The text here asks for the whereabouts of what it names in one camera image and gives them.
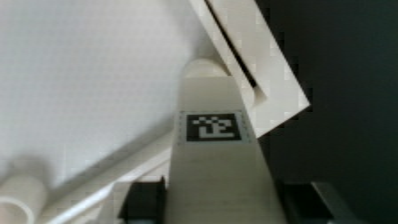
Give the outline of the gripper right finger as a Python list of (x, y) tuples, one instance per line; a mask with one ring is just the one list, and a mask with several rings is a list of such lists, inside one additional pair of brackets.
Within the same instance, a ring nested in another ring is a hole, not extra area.
[(278, 182), (289, 224), (363, 224), (328, 182)]

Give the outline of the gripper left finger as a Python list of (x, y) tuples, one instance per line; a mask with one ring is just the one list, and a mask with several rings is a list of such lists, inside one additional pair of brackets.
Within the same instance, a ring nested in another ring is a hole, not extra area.
[(153, 182), (118, 182), (104, 202), (98, 224), (164, 224), (166, 178)]

